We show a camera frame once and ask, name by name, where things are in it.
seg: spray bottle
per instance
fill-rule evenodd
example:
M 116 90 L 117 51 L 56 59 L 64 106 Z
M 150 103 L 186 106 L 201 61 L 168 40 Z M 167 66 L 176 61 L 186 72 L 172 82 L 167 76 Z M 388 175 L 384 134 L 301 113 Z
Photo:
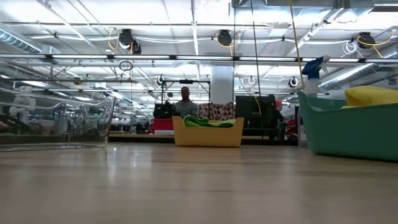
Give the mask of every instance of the spray bottle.
M 318 86 L 321 84 L 319 77 L 319 71 L 322 69 L 324 72 L 328 72 L 326 68 L 326 62 L 328 62 L 330 56 L 319 57 L 315 60 L 308 62 L 302 71 L 303 75 L 308 75 L 308 81 L 305 84 L 304 93 L 307 96 L 317 97 Z

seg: wooden basket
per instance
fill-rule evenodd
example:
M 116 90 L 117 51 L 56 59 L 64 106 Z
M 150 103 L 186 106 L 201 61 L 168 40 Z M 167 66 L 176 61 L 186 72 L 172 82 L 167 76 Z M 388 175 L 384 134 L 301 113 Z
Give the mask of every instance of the wooden basket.
M 174 140 L 177 146 L 239 147 L 244 118 L 236 118 L 232 128 L 185 127 L 182 118 L 173 117 Z

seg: red box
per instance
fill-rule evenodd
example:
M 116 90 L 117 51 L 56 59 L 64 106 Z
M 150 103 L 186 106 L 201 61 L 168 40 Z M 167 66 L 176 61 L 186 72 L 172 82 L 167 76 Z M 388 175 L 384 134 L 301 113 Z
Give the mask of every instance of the red box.
M 172 131 L 173 127 L 173 119 L 154 119 L 154 131 L 156 130 L 165 130 Z

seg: white pillar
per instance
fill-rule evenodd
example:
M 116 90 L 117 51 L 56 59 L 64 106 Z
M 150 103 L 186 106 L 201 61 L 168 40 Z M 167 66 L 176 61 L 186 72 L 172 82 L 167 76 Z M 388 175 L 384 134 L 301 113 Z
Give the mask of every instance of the white pillar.
M 233 102 L 234 74 L 231 66 L 215 66 L 211 69 L 210 100 L 212 103 Z

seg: ceiling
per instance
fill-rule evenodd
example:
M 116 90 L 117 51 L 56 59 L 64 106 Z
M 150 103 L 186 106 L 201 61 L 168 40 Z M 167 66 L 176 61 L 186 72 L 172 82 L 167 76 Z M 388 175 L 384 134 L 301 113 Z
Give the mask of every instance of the ceiling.
M 60 54 L 130 54 L 120 47 L 117 50 L 112 50 L 107 40 L 108 37 L 117 38 L 121 29 L 128 28 L 132 29 L 134 38 L 139 41 L 143 55 L 230 56 L 229 48 L 222 47 L 216 40 L 212 40 L 212 37 L 220 29 L 228 29 L 232 36 L 235 35 L 237 41 L 233 49 L 236 56 L 255 56 L 256 54 L 261 57 L 297 56 L 294 50 L 295 43 L 292 41 L 295 38 L 292 19 L 289 11 L 286 10 L 289 9 L 286 4 L 280 7 L 266 7 L 265 5 L 259 6 L 259 1 L 253 0 L 255 7 L 252 16 L 247 7 L 247 1 L 242 1 L 246 2 L 246 5 L 237 11 L 234 10 L 235 7 L 231 7 L 234 4 L 231 0 L 48 1 L 53 11 L 48 10 L 43 6 L 44 3 L 40 4 L 38 1 L 0 1 L 0 22 L 30 44 L 38 47 L 50 45 L 56 48 Z M 381 1 L 372 2 L 373 7 L 363 9 L 361 13 L 357 13 L 358 10 L 353 10 L 355 15 L 351 17 L 347 17 L 349 13 L 344 14 L 345 16 L 329 17 L 330 20 L 322 26 L 319 24 L 326 16 L 330 16 L 331 7 L 295 7 L 297 39 L 300 40 L 311 30 L 313 31 L 308 40 L 300 45 L 300 56 L 374 57 L 376 55 L 374 48 L 358 48 L 358 51 L 345 53 L 347 41 L 352 37 L 357 37 L 360 32 L 370 32 L 377 43 L 390 40 L 388 43 L 380 45 L 379 50 L 395 45 L 396 39 L 391 35 L 393 30 L 397 29 L 398 12 L 371 11 L 375 7 L 374 5 Z M 195 18 L 196 26 L 193 26 L 193 18 Z M 77 32 L 89 41 L 84 41 L 76 34 Z M 112 46 L 116 45 L 115 40 L 110 40 L 110 42 Z M 0 53 L 26 54 L 26 52 L 4 42 L 0 42 Z M 53 66 L 53 73 L 59 73 L 57 78 L 63 79 L 81 77 L 82 79 L 106 81 L 114 80 L 116 76 L 120 78 L 123 73 L 118 66 L 114 65 L 118 61 L 102 63 L 95 60 L 83 60 L 83 63 L 97 64 L 87 67 L 77 66 L 76 64 L 79 62 L 73 60 L 60 60 L 59 65 L 51 65 L 39 60 L 14 60 L 14 62 L 28 66 L 46 76 L 50 74 L 50 66 Z M 137 64 L 135 68 L 130 72 L 125 72 L 122 78 L 131 77 L 138 81 L 137 84 L 107 83 L 105 87 L 117 90 L 158 90 L 156 79 L 160 75 L 167 80 L 185 78 L 210 80 L 211 69 L 215 66 L 211 62 L 190 62 L 179 66 L 176 66 L 174 63 L 177 62 L 173 61 L 156 62 L 154 66 L 151 66 L 150 60 L 135 60 L 133 63 Z M 341 68 L 343 67 L 328 67 L 328 73 L 333 73 Z M 257 80 L 255 84 L 250 84 L 249 79 L 257 78 L 257 73 L 261 78 L 262 91 L 287 91 L 289 90 L 287 80 L 292 77 L 300 78 L 298 64 L 278 65 L 277 67 L 260 65 L 258 70 L 255 64 L 237 64 L 236 73 L 241 79 L 243 87 L 252 91 L 258 91 Z M 94 88 L 93 85 L 94 83 L 89 85 L 85 83 L 83 87 Z M 241 86 L 239 79 L 235 79 L 235 85 L 236 90 L 243 90 L 242 87 L 239 87 Z M 176 83 L 169 90 L 178 92 L 182 86 Z M 68 85 L 68 87 L 82 88 L 73 85 Z M 194 100 L 208 99 L 202 86 L 191 85 L 190 88 L 203 92 L 192 94 Z M 139 103 L 154 101 L 152 96 L 145 93 L 124 92 L 121 94 Z M 172 100 L 177 100 L 178 94 L 174 95 Z

